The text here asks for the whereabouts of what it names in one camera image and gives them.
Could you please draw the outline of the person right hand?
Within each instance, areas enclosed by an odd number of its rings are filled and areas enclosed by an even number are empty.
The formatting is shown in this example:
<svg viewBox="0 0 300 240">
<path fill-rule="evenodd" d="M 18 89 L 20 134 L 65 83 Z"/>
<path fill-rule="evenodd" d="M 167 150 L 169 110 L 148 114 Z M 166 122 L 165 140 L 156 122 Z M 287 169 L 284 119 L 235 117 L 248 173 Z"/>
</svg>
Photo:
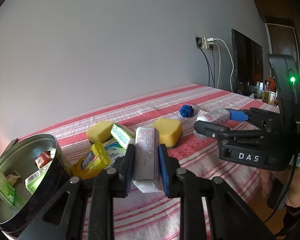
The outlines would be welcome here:
<svg viewBox="0 0 300 240">
<path fill-rule="evenodd" d="M 300 207 L 300 168 L 297 167 L 294 172 L 292 182 L 290 184 L 286 205 L 291 207 Z"/>
</svg>

